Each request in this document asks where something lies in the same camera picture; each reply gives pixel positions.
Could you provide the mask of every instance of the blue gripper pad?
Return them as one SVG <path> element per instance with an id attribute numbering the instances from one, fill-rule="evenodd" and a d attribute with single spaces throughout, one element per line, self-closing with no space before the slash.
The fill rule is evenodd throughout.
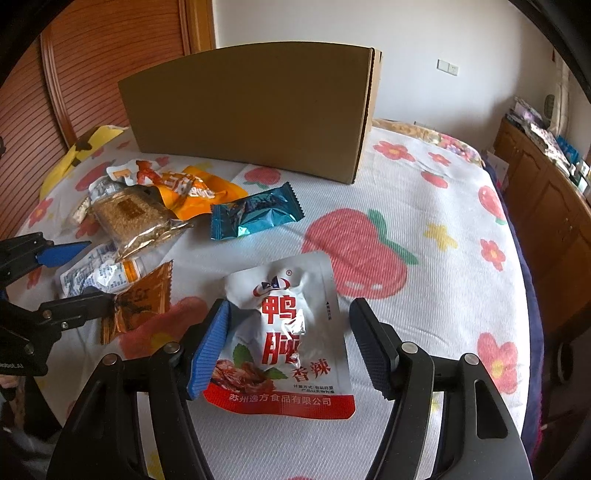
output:
<path id="1" fill-rule="evenodd" d="M 202 324 L 191 327 L 197 327 L 196 334 L 203 336 L 190 363 L 187 394 L 191 400 L 195 400 L 207 388 L 217 359 L 226 343 L 230 324 L 230 302 L 218 300 L 210 313 L 213 313 L 213 318 L 208 315 Z"/>
<path id="2" fill-rule="evenodd" d="M 92 242 L 75 242 L 72 244 L 52 245 L 37 254 L 37 262 L 49 268 L 61 267 L 82 252 Z"/>

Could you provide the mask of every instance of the transparent plastic bag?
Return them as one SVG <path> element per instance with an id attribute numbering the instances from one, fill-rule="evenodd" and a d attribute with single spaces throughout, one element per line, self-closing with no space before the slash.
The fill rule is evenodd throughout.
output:
<path id="1" fill-rule="evenodd" d="M 158 245 L 190 226 L 141 190 L 112 183 L 108 177 L 101 177 L 89 190 L 93 213 L 117 246 L 119 260 Z"/>

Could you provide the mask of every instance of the white wall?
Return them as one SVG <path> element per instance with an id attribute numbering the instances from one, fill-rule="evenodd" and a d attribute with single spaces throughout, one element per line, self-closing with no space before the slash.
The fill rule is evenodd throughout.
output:
<path id="1" fill-rule="evenodd" d="M 569 129 L 566 139 L 585 158 L 591 145 L 591 103 L 573 75 L 570 76 Z"/>
<path id="2" fill-rule="evenodd" d="M 384 52 L 375 116 L 490 146 L 514 95 L 542 110 L 552 46 L 508 0 L 215 0 L 217 45 L 282 40 Z M 437 59 L 460 67 L 453 77 Z"/>

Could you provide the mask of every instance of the yellow pillow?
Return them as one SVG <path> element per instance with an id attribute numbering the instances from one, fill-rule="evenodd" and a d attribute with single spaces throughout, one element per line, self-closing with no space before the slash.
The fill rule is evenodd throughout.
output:
<path id="1" fill-rule="evenodd" d="M 39 191 L 39 200 L 43 200 L 55 188 L 59 181 L 68 175 L 74 168 L 76 168 L 82 161 L 90 157 L 96 150 L 105 145 L 108 141 L 114 139 L 117 135 L 125 130 L 124 127 L 114 127 L 113 125 L 104 125 L 89 130 L 82 135 L 80 139 L 70 147 L 66 155 L 56 164 L 55 167 L 43 180 L 41 190 Z M 81 147 L 88 143 L 90 150 L 83 150 Z"/>

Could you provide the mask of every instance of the yellow star pattern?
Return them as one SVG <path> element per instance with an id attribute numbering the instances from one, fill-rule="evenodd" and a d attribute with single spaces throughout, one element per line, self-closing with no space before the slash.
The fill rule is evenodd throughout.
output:
<path id="1" fill-rule="evenodd" d="M 427 224 L 427 231 L 423 233 L 427 238 L 433 238 L 437 242 L 437 248 L 442 252 L 448 248 L 457 248 L 457 242 L 447 233 L 445 225 Z"/>

